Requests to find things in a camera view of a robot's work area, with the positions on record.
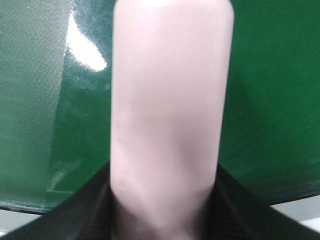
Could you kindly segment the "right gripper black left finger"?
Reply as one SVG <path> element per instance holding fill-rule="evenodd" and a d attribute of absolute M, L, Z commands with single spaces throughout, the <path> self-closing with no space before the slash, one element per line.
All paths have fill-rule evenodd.
<path fill-rule="evenodd" d="M 9 233 L 6 240 L 112 239 L 110 164 L 106 163 L 77 192 L 39 218 Z"/>

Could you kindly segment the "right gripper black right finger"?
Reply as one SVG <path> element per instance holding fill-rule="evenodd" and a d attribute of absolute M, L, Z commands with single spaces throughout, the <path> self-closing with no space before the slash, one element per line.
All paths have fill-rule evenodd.
<path fill-rule="evenodd" d="M 318 240 L 320 234 L 256 197 L 220 164 L 204 168 L 210 191 L 203 207 L 203 240 Z"/>

